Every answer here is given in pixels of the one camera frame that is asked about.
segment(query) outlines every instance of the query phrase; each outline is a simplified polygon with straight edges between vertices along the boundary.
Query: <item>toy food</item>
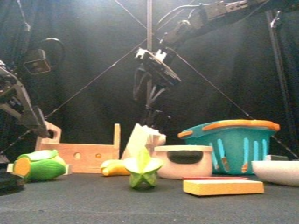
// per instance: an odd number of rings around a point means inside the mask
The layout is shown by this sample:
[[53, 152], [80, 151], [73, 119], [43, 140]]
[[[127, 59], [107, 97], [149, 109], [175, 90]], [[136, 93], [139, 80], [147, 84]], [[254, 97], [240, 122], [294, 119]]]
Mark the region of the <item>toy food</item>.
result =
[[13, 174], [31, 181], [55, 179], [65, 171], [65, 163], [56, 150], [37, 150], [23, 154], [13, 162]]
[[151, 157], [147, 148], [143, 148], [136, 157], [128, 157], [124, 160], [125, 168], [131, 172], [129, 185], [132, 188], [143, 186], [155, 187], [156, 171], [162, 168], [164, 161], [160, 158]]
[[183, 191], [198, 196], [264, 193], [264, 183], [248, 179], [184, 180]]
[[129, 175], [129, 171], [125, 168], [124, 160], [120, 159], [105, 160], [100, 166], [100, 171], [104, 176]]
[[154, 157], [163, 160], [156, 172], [166, 179], [182, 179], [186, 176], [211, 176], [212, 147], [208, 145], [166, 145], [154, 148]]

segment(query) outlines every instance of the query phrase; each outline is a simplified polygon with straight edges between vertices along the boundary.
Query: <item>black curtain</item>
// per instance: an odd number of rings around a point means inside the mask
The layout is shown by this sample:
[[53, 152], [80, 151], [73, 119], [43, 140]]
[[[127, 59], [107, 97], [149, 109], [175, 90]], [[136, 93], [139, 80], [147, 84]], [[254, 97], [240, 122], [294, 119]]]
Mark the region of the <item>black curtain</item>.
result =
[[[35, 48], [43, 39], [56, 38], [67, 51], [60, 68], [25, 82], [32, 104], [51, 115], [48, 121], [61, 127], [61, 141], [65, 143], [111, 144], [113, 123], [120, 123], [123, 150], [145, 108], [145, 98], [135, 101], [132, 92], [139, 66], [136, 49], [139, 46], [145, 48], [147, 1], [20, 2], [24, 18], [32, 27], [27, 35], [28, 48]], [[155, 0], [154, 25], [168, 11], [188, 3], [188, 0]], [[13, 66], [23, 50], [20, 46], [25, 46], [24, 20], [17, 1], [1, 1], [0, 7], [0, 60]], [[172, 19], [156, 33], [159, 39], [188, 14], [190, 11], [184, 11]], [[278, 33], [294, 123], [299, 118], [296, 22], [298, 11], [287, 12]], [[182, 84], [166, 92], [155, 104], [155, 108], [172, 117], [164, 130], [167, 144], [183, 144], [176, 135], [195, 125], [224, 119], [247, 119], [248, 114], [280, 124], [276, 137], [298, 154], [295, 136], [290, 137], [290, 115], [286, 113], [272, 44], [266, 13], [184, 43], [180, 57], [171, 64]], [[48, 52], [52, 60], [60, 57], [55, 47]], [[24, 128], [4, 112], [0, 116], [4, 149]], [[291, 127], [291, 131], [298, 136], [298, 126]], [[31, 134], [7, 150], [11, 160], [33, 151], [33, 143]], [[271, 142], [271, 153], [291, 156], [276, 141]]]

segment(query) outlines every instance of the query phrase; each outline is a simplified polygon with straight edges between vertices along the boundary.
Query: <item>green toy vegetable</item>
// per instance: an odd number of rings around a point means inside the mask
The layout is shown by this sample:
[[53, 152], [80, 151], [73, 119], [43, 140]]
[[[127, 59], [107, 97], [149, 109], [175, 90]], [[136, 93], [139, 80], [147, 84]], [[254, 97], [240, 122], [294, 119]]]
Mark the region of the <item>green toy vegetable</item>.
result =
[[37, 150], [23, 154], [13, 162], [13, 174], [31, 181], [53, 179], [65, 171], [65, 163], [56, 150]]
[[162, 168], [164, 162], [160, 158], [151, 157], [147, 148], [143, 148], [136, 157], [124, 160], [125, 168], [131, 172], [129, 185], [132, 188], [140, 188], [143, 184], [149, 187], [156, 185], [156, 171]]

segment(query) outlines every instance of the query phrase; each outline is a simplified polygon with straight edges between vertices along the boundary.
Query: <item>yellow banana toy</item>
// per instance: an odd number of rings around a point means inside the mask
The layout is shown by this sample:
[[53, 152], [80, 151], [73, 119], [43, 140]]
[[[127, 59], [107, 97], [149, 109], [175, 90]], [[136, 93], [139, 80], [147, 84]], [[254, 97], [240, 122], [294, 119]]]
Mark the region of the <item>yellow banana toy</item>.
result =
[[125, 168], [124, 160], [109, 159], [105, 160], [99, 167], [104, 176], [128, 176], [129, 171]]

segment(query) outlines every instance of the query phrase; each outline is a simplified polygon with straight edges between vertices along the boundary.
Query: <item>teal plastic basket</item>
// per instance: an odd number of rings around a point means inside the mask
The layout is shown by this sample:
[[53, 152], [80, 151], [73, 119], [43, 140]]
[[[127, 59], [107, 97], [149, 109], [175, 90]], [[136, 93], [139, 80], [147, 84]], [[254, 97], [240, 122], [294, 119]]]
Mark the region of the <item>teal plastic basket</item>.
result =
[[223, 120], [184, 130], [179, 138], [190, 145], [212, 146], [214, 174], [254, 174], [251, 161], [264, 160], [270, 137], [279, 125], [262, 120]]

